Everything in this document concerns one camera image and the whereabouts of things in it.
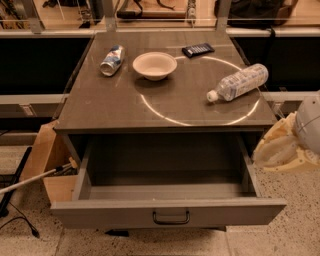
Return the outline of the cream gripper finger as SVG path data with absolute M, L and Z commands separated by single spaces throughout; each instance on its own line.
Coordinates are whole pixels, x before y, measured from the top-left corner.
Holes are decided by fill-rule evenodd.
M 281 142 L 290 142 L 295 140 L 293 132 L 295 123 L 294 116 L 287 116 L 286 118 L 280 119 L 274 124 L 267 133 L 259 141 L 258 146 L 262 146 L 265 143 L 270 143 L 273 140 L 280 140 Z
M 298 139 L 293 135 L 262 140 L 253 153 L 254 163 L 261 169 L 277 169 L 297 158 Z

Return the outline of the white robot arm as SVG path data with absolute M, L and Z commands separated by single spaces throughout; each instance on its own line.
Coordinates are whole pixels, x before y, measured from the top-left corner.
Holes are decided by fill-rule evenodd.
M 297 111 L 274 124 L 253 153 L 255 165 L 271 172 L 320 168 L 320 95 L 307 96 Z

